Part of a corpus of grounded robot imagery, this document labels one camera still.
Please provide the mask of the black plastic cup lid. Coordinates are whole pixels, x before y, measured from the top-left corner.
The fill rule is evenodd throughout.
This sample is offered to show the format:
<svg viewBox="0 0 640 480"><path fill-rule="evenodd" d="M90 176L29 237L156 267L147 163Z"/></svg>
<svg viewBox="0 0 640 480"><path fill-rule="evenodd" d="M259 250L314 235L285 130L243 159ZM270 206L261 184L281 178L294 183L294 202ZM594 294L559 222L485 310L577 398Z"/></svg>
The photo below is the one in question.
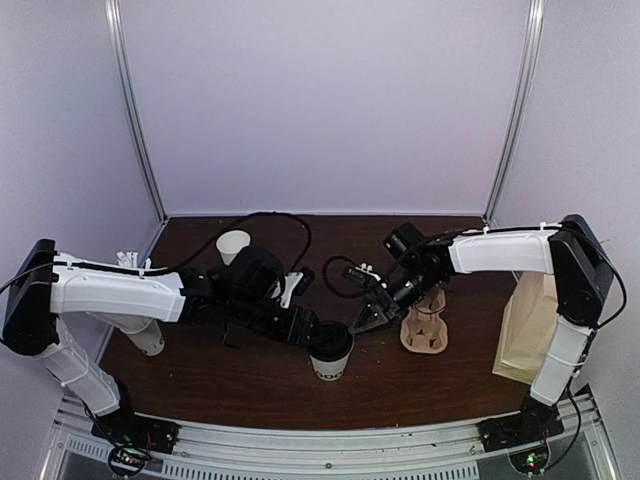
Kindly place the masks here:
<svg viewBox="0 0 640 480"><path fill-rule="evenodd" d="M340 322L321 322L317 335L307 346L307 352L315 359L333 362L350 353L354 338L348 327Z"/></svg>

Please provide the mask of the white paper cup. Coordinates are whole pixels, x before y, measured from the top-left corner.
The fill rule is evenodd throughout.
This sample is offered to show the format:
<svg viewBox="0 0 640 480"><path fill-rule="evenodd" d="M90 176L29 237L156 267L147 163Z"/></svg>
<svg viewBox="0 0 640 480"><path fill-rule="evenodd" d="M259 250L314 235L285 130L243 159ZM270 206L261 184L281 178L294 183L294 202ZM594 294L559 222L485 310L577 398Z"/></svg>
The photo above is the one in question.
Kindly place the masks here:
<svg viewBox="0 0 640 480"><path fill-rule="evenodd" d="M238 253L251 244L251 236L243 230L231 230L220 235L215 246L224 265L230 265Z"/></svg>
<svg viewBox="0 0 640 480"><path fill-rule="evenodd" d="M316 376L326 382L339 380L344 374L353 347L354 338L345 324L320 323L318 336L307 347Z"/></svg>

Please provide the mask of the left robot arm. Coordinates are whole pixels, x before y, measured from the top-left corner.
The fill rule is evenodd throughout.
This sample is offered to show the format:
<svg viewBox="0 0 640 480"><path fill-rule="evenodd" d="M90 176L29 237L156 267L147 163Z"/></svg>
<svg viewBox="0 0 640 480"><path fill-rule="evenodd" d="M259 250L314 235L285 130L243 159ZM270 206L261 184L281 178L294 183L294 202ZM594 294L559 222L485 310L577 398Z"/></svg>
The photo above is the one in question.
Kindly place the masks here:
<svg viewBox="0 0 640 480"><path fill-rule="evenodd" d="M319 338L320 322L292 299L313 280L309 269L285 272L277 257L257 246L245 246L209 270L150 269L81 260L42 239L4 287L9 296L1 342L42 362L103 428L133 444L143 436L144 424L126 387L89 359L63 314L90 314L130 336L150 356L163 349L161 323L236 325L305 348Z"/></svg>

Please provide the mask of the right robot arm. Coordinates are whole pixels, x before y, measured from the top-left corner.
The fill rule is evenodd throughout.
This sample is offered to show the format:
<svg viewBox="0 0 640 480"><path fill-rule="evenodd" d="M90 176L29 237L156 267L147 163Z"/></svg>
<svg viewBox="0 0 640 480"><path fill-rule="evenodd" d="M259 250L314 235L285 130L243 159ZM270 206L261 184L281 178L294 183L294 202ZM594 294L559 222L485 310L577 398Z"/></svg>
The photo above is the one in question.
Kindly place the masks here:
<svg viewBox="0 0 640 480"><path fill-rule="evenodd" d="M365 298L350 326L354 335L402 320L428 290L455 275L520 271L553 276L556 326L541 369L512 423L519 440L535 440L550 426L555 405L586 359L615 277L586 220L572 214L556 224L432 236L406 222L383 244L395 260L393 266L403 270L397 280L377 274L367 264L343 273L362 288Z"/></svg>

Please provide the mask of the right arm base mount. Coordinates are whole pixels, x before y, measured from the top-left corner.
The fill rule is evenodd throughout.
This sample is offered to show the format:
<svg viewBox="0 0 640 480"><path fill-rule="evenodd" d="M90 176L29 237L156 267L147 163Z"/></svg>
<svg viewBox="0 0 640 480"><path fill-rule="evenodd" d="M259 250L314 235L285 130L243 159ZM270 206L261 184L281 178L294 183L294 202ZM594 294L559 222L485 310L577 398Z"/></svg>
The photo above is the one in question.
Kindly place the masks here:
<svg viewBox="0 0 640 480"><path fill-rule="evenodd" d="M486 453L505 450L516 472L535 475L550 463L549 439L565 428L557 413L545 419L536 413L518 412L483 420L478 430Z"/></svg>

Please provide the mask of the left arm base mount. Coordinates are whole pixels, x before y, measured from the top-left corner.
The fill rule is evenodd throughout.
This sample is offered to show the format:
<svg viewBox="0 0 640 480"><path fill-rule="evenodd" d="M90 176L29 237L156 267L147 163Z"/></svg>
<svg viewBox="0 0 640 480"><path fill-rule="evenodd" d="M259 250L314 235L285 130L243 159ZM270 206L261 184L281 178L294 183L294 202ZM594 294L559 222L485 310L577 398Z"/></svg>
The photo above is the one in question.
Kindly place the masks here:
<svg viewBox="0 0 640 480"><path fill-rule="evenodd" d="M92 435L111 445L107 466L119 477L140 474L156 461L155 454L171 454L178 439L175 422L120 412L95 416L87 410L86 414L93 424Z"/></svg>

